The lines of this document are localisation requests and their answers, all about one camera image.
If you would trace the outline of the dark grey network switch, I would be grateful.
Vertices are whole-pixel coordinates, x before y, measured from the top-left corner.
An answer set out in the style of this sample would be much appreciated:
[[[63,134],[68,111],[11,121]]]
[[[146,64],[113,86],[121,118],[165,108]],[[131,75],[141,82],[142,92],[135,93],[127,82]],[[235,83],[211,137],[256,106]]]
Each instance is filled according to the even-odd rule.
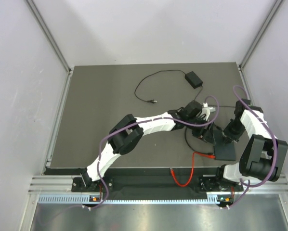
[[[214,130],[215,145],[214,145],[214,155],[215,160],[219,161],[236,161],[236,153],[234,143],[228,143],[222,145],[223,133],[216,129]]]

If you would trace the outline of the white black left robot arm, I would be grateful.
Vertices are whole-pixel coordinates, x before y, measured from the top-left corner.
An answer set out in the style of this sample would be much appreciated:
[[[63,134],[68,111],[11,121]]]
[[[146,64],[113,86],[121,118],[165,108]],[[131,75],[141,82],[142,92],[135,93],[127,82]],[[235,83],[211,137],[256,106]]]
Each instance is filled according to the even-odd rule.
[[[109,167],[122,155],[130,153],[143,136],[156,132],[190,129],[192,135],[204,142],[216,145],[214,121],[220,106],[191,101],[186,107],[169,110],[151,117],[123,117],[102,139],[95,161],[81,172],[82,185],[89,191],[98,188]]]

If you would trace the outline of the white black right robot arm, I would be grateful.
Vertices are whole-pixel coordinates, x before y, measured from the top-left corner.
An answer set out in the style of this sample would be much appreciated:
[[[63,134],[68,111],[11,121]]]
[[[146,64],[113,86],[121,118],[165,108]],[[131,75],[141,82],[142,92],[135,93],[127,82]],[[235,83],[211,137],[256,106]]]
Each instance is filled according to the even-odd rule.
[[[224,191],[251,179],[277,181],[287,154],[287,142],[270,135],[263,110],[252,106],[250,100],[237,101],[234,114],[235,118],[224,130],[214,131],[215,154],[235,154],[234,142],[238,142],[244,132],[249,141],[239,162],[217,169],[215,186]]]

